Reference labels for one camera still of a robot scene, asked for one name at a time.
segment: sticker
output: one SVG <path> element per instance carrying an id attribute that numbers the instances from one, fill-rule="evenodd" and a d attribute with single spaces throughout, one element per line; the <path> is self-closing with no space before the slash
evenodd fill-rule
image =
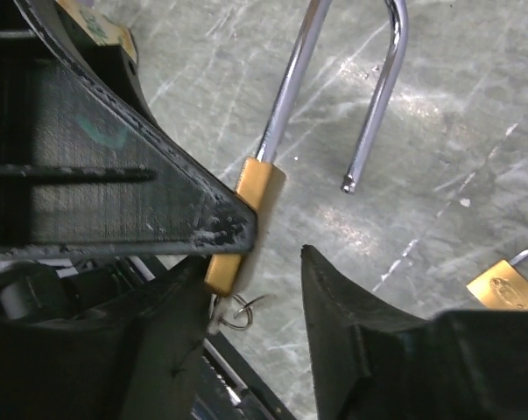
<path id="1" fill-rule="evenodd" d="M 128 28 L 114 24 L 99 11 L 92 10 L 74 0 L 56 1 L 98 46 L 120 45 L 137 64 L 137 50 Z"/>

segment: padlock body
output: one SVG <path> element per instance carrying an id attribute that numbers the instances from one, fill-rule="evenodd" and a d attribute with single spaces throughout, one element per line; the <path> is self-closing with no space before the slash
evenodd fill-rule
<path id="1" fill-rule="evenodd" d="M 505 260 L 470 282 L 468 290 L 490 309 L 528 311 L 528 281 Z"/>
<path id="2" fill-rule="evenodd" d="M 242 255 L 213 255 L 205 276 L 209 289 L 229 296 L 246 287 L 263 246 L 269 220 L 286 176 L 277 166 L 248 157 L 236 184 L 236 194 L 257 213 L 258 237 L 252 252 Z"/>

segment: metal rod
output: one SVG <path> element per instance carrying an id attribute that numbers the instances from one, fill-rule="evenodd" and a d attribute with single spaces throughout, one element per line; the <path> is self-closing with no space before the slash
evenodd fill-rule
<path id="1" fill-rule="evenodd" d="M 388 54 L 380 73 L 375 93 L 370 100 L 369 110 L 357 140 L 356 152 L 348 172 L 343 179 L 341 189 L 345 193 L 354 193 L 363 173 L 363 168 L 378 129 L 392 95 L 392 89 L 402 67 L 409 32 L 407 7 L 405 0 L 384 0 L 390 15 L 391 39 Z"/>
<path id="2" fill-rule="evenodd" d="M 519 264 L 520 262 L 522 262 L 526 258 L 528 258 L 528 249 L 525 249 L 524 251 L 522 251 L 517 256 L 511 258 L 509 260 L 509 264 L 514 267 L 515 265 Z"/>
<path id="3" fill-rule="evenodd" d="M 332 0 L 311 0 L 308 5 L 299 36 L 281 81 L 281 87 L 273 104 L 270 119 L 257 150 L 256 159 L 261 162 L 275 160 L 278 145 L 283 140 L 292 109 L 299 95 L 300 84 L 312 58 L 316 40 L 320 35 L 320 29 L 331 3 Z"/>

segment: padlock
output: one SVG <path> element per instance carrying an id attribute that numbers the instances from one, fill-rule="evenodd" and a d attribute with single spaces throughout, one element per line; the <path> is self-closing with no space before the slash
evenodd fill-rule
<path id="1" fill-rule="evenodd" d="M 247 159 L 236 186 L 239 197 L 252 206 L 257 211 L 258 218 L 262 219 L 258 222 L 261 236 L 265 235 L 267 221 L 274 201 L 278 197 L 278 190 L 285 182 L 285 174 L 273 165 L 273 161 L 291 118 L 300 85 L 331 3 L 332 0 L 310 0 L 256 157 Z M 353 193 L 356 188 L 405 56 L 409 31 L 405 0 L 385 0 L 385 4 L 390 17 L 391 40 L 357 140 L 353 161 L 343 180 L 341 188 L 346 193 Z M 258 239 L 255 252 L 250 253 L 250 260 L 257 259 L 261 243 L 261 239 Z M 218 296 L 228 297 L 245 287 L 254 264 L 240 255 L 215 255 L 209 264 L 205 282 Z"/>
<path id="2" fill-rule="evenodd" d="M 528 311 L 528 281 L 514 267 L 528 258 L 528 249 L 502 260 L 468 284 L 468 290 L 490 309 Z"/>
<path id="3" fill-rule="evenodd" d="M 261 253 L 273 207 L 285 183 L 286 176 L 268 162 L 248 157 L 236 185 L 236 194 L 257 213 L 258 239 L 247 256 L 213 255 L 205 275 L 205 283 L 218 296 L 227 297 L 244 289 L 253 276 Z"/>

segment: gray marble floor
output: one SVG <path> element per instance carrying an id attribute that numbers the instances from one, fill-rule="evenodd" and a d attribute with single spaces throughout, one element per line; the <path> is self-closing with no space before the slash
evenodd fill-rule
<path id="1" fill-rule="evenodd" d="M 230 186 L 254 152 L 306 0 L 98 0 L 133 30 L 168 134 Z M 362 183 L 339 191 L 389 26 L 382 0 L 335 0 L 278 154 L 288 176 L 227 332 L 299 419 L 316 418 L 299 249 L 317 246 L 379 297 L 429 317 L 479 307 L 466 283 L 528 247 L 528 0 L 409 0 L 407 58 Z"/>

